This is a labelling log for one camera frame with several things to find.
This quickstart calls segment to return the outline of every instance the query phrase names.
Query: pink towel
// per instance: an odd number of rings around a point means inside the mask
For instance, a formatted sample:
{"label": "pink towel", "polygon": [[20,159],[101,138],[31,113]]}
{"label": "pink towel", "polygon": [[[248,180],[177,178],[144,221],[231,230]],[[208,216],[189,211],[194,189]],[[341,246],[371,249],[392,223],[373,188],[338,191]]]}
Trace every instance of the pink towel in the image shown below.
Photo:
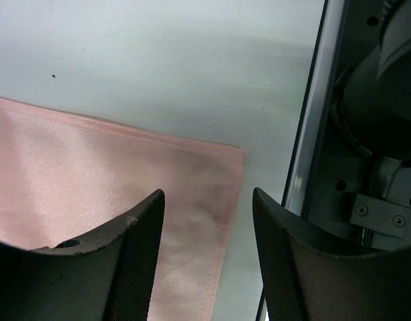
{"label": "pink towel", "polygon": [[210,320],[242,151],[0,98],[0,241],[53,247],[166,193],[149,320]]}

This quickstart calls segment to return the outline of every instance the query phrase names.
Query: metal bracket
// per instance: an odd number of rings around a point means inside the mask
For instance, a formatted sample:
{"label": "metal bracket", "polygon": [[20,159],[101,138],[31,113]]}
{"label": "metal bracket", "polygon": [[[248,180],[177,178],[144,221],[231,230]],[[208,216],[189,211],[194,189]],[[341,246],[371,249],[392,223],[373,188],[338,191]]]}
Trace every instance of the metal bracket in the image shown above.
{"label": "metal bracket", "polygon": [[350,222],[373,231],[404,238],[410,208],[356,194]]}

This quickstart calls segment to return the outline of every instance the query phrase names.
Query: white table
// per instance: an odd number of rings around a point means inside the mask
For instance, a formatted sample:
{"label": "white table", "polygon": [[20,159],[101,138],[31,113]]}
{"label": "white table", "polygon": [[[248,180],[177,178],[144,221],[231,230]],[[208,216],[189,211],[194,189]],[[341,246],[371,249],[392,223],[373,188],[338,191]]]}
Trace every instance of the white table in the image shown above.
{"label": "white table", "polygon": [[246,151],[213,320],[255,319],[323,0],[0,0],[0,96]]}

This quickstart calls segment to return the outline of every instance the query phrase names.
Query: bolt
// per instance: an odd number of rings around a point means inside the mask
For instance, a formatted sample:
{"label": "bolt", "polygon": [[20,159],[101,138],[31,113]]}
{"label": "bolt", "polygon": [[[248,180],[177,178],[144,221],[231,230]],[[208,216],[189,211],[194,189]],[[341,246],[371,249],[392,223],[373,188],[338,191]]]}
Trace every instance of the bolt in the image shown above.
{"label": "bolt", "polygon": [[367,215],[368,208],[365,205],[359,204],[355,207],[355,213],[357,213],[359,216],[365,216]]}
{"label": "bolt", "polygon": [[401,215],[397,215],[392,219],[392,223],[395,227],[403,227],[406,224],[406,219]]}

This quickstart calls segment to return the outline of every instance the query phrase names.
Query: table surface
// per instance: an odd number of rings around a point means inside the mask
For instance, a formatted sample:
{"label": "table surface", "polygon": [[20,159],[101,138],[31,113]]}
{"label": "table surface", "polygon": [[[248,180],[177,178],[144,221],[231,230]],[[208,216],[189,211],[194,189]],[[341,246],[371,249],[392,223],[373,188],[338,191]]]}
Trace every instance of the table surface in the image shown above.
{"label": "table surface", "polygon": [[0,96],[245,150],[213,320],[255,319],[323,0],[0,0]]}

